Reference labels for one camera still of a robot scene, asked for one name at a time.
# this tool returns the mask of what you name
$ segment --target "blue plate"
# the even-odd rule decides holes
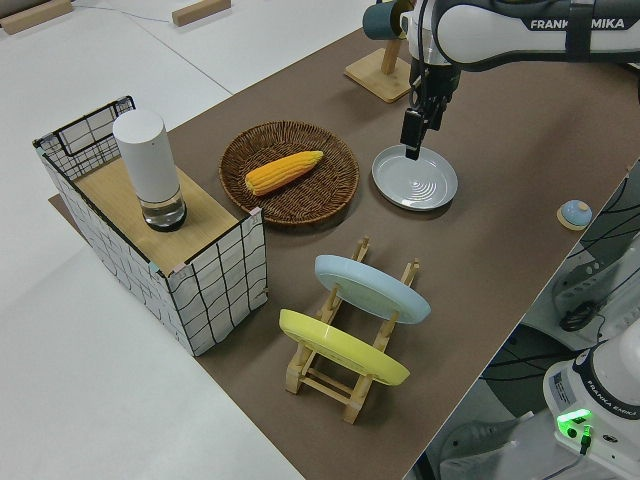
[[[429,303],[411,287],[364,263],[320,255],[315,270],[327,290],[337,285],[338,297],[385,320],[398,312],[398,323],[420,323],[431,313]]]

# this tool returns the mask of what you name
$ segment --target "wooden stand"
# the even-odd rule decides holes
[[[398,58],[402,40],[387,41],[381,48],[345,68],[345,75],[387,103],[409,92],[411,66]]]
[[[71,0],[51,0],[22,12],[0,19],[0,25],[9,35],[35,27],[46,21],[73,11]]]
[[[358,242],[358,247],[351,256],[351,259],[362,262],[368,249],[369,238],[364,237]],[[420,265],[417,259],[408,263],[401,278],[402,283],[410,286],[418,268],[420,268]],[[315,318],[331,325],[341,304],[342,299],[337,297],[337,287],[334,287],[331,292],[329,292],[329,296]],[[389,320],[383,321],[373,342],[374,348],[381,352],[386,350],[397,318],[398,314],[395,313]],[[297,394],[303,383],[315,388],[334,400],[343,403],[345,407],[342,419],[345,422],[353,424],[367,399],[373,379],[371,376],[360,375],[355,386],[353,388],[348,387],[312,367],[316,353],[315,350],[306,347],[302,343],[298,344],[296,353],[287,366],[285,380],[286,390]]]

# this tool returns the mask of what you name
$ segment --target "round woven tray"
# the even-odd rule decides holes
[[[245,175],[265,163],[305,150],[324,157],[310,172],[284,187],[256,197]],[[267,222],[303,225],[323,221],[347,206],[358,187],[358,162],[331,132],[302,122],[270,122],[236,137],[220,160],[220,180],[229,198],[246,212],[260,207]]]

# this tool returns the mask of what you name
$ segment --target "brown mat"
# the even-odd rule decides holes
[[[579,239],[558,223],[557,208],[577,198],[599,210],[640,151],[635,77],[620,67],[514,64],[464,73],[442,130],[424,143],[456,169],[458,193],[438,211],[401,210],[378,193],[370,168],[399,143],[406,97],[386,104],[343,75],[379,46],[355,32],[169,133],[176,163],[237,214],[218,161],[254,125],[314,123],[359,159],[360,186],[342,223],[269,228],[269,302],[198,358],[310,479],[400,479]],[[406,46],[401,56],[408,58]],[[393,276],[421,259],[414,288],[433,313],[396,328],[387,353],[411,375],[399,387],[374,384],[352,426],[330,398],[304,387],[285,392],[295,344],[278,329],[278,312],[314,314],[324,295],[315,257],[349,256],[365,234],[367,262]],[[373,340],[379,322],[343,308],[334,325]]]

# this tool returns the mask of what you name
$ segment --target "storage box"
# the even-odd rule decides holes
[[[178,171],[187,221],[170,233],[147,227],[112,133],[133,108],[131,97],[121,98],[33,144],[107,269],[200,355],[267,301],[262,211],[236,220]]]

